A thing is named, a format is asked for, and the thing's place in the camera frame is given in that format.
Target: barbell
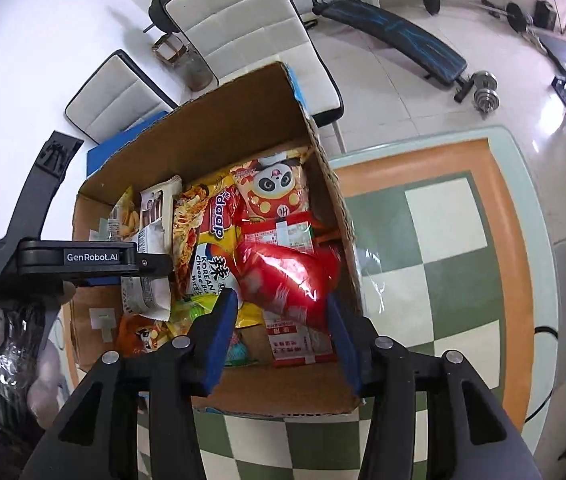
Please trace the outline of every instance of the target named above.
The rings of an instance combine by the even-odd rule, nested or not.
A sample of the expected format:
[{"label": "barbell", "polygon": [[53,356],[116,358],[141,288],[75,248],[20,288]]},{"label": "barbell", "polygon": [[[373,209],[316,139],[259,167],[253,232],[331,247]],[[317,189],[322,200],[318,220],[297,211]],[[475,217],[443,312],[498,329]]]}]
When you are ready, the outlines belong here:
[{"label": "barbell", "polygon": [[476,2],[471,2],[468,0],[422,0],[425,10],[427,10],[431,15],[435,16],[441,10],[441,4],[447,4],[458,7],[474,7],[476,9],[487,10],[491,14],[498,14],[500,16],[505,16],[510,24],[510,27],[515,30],[515,32],[525,32],[530,25],[525,13],[521,10],[517,4],[510,2],[505,10],[499,9],[497,7],[490,7],[482,4],[477,4]]}]

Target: cartoon panda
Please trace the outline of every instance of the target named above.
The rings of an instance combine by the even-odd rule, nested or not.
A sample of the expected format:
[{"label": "cartoon panda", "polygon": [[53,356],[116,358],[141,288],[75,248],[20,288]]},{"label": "cartoon panda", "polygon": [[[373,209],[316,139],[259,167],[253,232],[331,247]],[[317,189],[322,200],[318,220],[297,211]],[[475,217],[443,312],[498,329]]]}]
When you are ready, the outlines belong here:
[{"label": "cartoon panda", "polygon": [[301,203],[293,168],[300,166],[297,158],[284,158],[285,153],[260,158],[253,170],[252,185],[247,199],[252,210],[263,218],[283,218],[296,211]]}]

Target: panda face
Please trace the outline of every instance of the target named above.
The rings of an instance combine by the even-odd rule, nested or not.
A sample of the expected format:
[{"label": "panda face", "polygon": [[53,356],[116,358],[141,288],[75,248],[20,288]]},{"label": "panda face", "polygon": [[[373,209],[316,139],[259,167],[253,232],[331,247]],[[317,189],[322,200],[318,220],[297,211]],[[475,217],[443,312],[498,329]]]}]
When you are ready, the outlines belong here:
[{"label": "panda face", "polygon": [[262,198],[279,199],[294,189],[292,170],[285,164],[275,164],[254,177],[254,193]]}]

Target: chair leg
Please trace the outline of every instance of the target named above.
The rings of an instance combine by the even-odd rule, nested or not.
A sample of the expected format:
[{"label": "chair leg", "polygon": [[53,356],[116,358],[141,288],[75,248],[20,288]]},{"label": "chair leg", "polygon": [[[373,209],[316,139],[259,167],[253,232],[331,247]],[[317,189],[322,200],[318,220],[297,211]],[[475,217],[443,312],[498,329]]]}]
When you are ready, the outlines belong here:
[{"label": "chair leg", "polygon": [[345,153],[347,150],[345,149],[345,142],[343,142],[343,134],[341,133],[341,129],[339,128],[339,123],[337,121],[334,121],[332,123],[332,128],[334,128],[336,141],[339,143],[339,149],[341,150],[341,153]]}]

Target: small cardboard box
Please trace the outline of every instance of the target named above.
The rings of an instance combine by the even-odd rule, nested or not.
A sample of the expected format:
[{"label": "small cardboard box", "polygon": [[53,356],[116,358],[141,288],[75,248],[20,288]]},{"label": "small cardboard box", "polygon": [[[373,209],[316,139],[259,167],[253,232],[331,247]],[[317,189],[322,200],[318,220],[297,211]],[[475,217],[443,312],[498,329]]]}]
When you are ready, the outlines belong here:
[{"label": "small cardboard box", "polygon": [[[313,154],[303,166],[311,208],[321,222],[341,232],[345,257],[337,293],[345,304],[360,310],[358,281],[352,279],[351,222],[336,177],[317,141],[316,126],[300,101],[285,66],[274,63],[175,110],[116,152],[82,185],[74,210],[73,239],[88,240],[90,229],[98,229],[98,220],[107,218],[130,185],[138,194],[178,174],[186,189],[202,176],[255,155],[311,146]],[[120,295],[99,298],[100,294],[98,288],[85,289],[74,299],[74,348],[82,366],[95,362],[109,346],[97,349],[94,331],[74,316],[82,313],[84,317],[99,301],[107,302],[100,305],[102,308],[120,309]],[[212,395],[193,399],[194,405],[261,416],[345,413],[356,407],[358,399],[350,392],[338,363],[275,368],[266,338],[263,327],[246,329],[244,340],[250,351],[258,354],[259,363],[226,368]]]}]

